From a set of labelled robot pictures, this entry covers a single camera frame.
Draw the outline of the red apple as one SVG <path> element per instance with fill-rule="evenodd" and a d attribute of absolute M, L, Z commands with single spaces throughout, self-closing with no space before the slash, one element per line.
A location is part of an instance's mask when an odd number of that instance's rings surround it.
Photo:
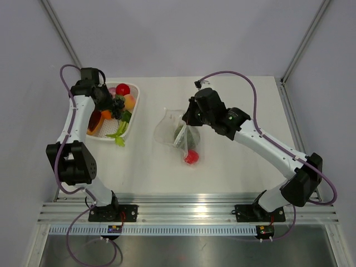
<path fill-rule="evenodd" d="M 186 157 L 184 158 L 184 162 L 193 165 L 199 161 L 199 154 L 195 150 L 188 150 Z"/>

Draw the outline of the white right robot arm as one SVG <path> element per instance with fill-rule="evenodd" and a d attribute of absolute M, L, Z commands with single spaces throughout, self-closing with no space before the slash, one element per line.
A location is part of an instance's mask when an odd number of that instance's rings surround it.
<path fill-rule="evenodd" d="M 189 99 L 182 117 L 189 126 L 210 126 L 217 134 L 236 141 L 256 152 L 277 168 L 286 181 L 265 190 L 255 199 L 251 209 L 258 220 L 266 220 L 276 209 L 292 204 L 303 207 L 322 178 L 322 158 L 295 151 L 268 137 L 251 117 L 239 108 L 227 108 L 212 88 L 199 90 Z"/>

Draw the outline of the clear zip top bag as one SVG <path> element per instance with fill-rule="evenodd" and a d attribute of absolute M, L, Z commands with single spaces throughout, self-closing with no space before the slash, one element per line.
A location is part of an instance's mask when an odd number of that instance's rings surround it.
<path fill-rule="evenodd" d="M 201 161 L 202 137 L 199 129 L 184 122 L 183 110 L 164 108 L 163 118 L 154 129 L 154 140 L 180 154 L 181 161 L 196 166 Z"/>

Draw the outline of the green netted melon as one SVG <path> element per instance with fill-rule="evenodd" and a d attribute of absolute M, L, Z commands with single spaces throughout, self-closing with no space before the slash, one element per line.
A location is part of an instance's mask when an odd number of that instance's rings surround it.
<path fill-rule="evenodd" d="M 174 132 L 174 145 L 178 149 L 195 149 L 200 143 L 200 133 L 196 127 L 179 125 Z"/>

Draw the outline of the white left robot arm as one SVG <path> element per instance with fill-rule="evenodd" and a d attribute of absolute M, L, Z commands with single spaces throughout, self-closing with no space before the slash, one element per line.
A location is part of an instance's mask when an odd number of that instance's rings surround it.
<path fill-rule="evenodd" d="M 98 178 L 96 160 L 86 147 L 85 138 L 94 111 L 110 111 L 119 120 L 123 101 L 112 98 L 106 77 L 97 68 L 80 69 L 80 80 L 66 90 L 70 107 L 64 128 L 57 141 L 46 147 L 56 183 L 67 195 L 83 192 L 92 199 L 90 213 L 115 221 L 120 215 L 117 197 Z"/>

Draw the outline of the dark grape bunch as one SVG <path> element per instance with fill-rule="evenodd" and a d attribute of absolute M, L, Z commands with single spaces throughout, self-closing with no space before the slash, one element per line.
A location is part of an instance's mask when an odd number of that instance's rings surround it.
<path fill-rule="evenodd" d="M 124 108 L 125 108 L 125 98 L 121 95 L 116 95 L 112 99 L 112 105 L 111 105 L 112 117 L 117 120 L 120 120 Z"/>

